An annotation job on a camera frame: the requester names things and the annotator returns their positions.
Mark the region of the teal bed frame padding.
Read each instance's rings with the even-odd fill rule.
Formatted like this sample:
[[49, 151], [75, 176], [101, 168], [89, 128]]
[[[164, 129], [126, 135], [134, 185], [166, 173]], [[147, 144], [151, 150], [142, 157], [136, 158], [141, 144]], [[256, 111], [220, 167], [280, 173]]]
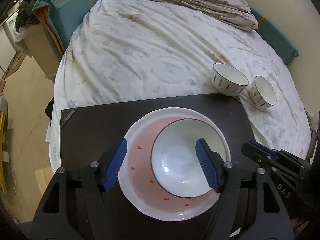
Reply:
[[[72, 33], [97, 0], [37, 0], [33, 14], [46, 33], [51, 50], [60, 61], [69, 44]], [[286, 65], [299, 56], [298, 49], [262, 13], [251, 7], [258, 20], [258, 34], [275, 50]]]

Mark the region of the black rectangular mat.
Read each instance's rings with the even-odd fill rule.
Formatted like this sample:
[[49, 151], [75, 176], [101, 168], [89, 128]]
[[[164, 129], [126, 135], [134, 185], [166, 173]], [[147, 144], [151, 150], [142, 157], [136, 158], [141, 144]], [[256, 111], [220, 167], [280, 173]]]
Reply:
[[[221, 94], [177, 96], [171, 98], [112, 103], [67, 109], [61, 113], [60, 157], [68, 170], [85, 167], [113, 147], [130, 126], [145, 114], [164, 107], [193, 109], [210, 118], [223, 132], [231, 159], [243, 170], [257, 164], [241, 153], [241, 146], [254, 139], [245, 110], [238, 98]], [[181, 222], [163, 222], [138, 211], [115, 185], [103, 194], [121, 239], [201, 239], [212, 215]]]

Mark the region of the large pink strawberry plate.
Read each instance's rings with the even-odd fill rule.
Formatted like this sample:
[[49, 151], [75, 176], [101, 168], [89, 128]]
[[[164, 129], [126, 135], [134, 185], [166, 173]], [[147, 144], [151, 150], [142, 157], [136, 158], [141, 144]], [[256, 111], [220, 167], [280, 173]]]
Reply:
[[195, 154], [199, 138], [224, 161], [231, 161], [223, 133], [212, 120], [192, 109], [154, 110], [129, 128], [118, 180], [137, 210], [176, 222], [199, 216], [217, 202], [219, 194], [208, 186]]

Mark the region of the white floral bed sheet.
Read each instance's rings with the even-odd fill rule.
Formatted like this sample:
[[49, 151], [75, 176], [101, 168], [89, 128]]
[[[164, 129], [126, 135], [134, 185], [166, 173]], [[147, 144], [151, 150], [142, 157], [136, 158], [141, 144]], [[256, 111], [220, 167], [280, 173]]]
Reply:
[[57, 69], [49, 160], [61, 165], [63, 109], [215, 92], [212, 68], [228, 64], [248, 78], [262, 76], [277, 103], [244, 106], [256, 140], [305, 158], [311, 131], [292, 76], [255, 31], [245, 32], [198, 10], [146, 0], [98, 0], [76, 28]]

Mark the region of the white fish bowl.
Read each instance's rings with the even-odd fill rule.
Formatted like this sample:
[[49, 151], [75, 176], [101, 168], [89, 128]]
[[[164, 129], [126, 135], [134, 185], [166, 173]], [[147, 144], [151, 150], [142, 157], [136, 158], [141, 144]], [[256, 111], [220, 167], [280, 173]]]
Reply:
[[214, 123], [180, 119], [165, 126], [154, 140], [150, 157], [152, 172], [168, 193], [196, 198], [212, 190], [195, 152], [195, 143], [200, 138], [224, 161], [231, 160], [227, 141]]
[[214, 63], [212, 69], [214, 88], [225, 96], [239, 96], [249, 85], [248, 78], [236, 68], [224, 63]]
[[255, 106], [266, 110], [276, 105], [277, 95], [272, 85], [262, 76], [256, 76], [249, 87], [249, 96]]

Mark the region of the yellow wooden chair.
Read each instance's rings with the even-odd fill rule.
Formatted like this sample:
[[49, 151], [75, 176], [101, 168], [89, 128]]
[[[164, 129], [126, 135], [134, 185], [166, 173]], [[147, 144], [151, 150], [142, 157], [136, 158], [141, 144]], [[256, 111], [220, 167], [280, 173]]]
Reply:
[[0, 145], [0, 154], [1, 154], [1, 163], [0, 163], [0, 171], [1, 171], [1, 190], [3, 193], [7, 192], [7, 187], [5, 183], [5, 178], [4, 178], [4, 170], [3, 170], [3, 158], [5, 156], [4, 154], [4, 142], [5, 142], [5, 124], [6, 124], [6, 119], [7, 119], [7, 114], [5, 112], [1, 112], [1, 133], [0, 133], [0, 140], [1, 140], [1, 145]]

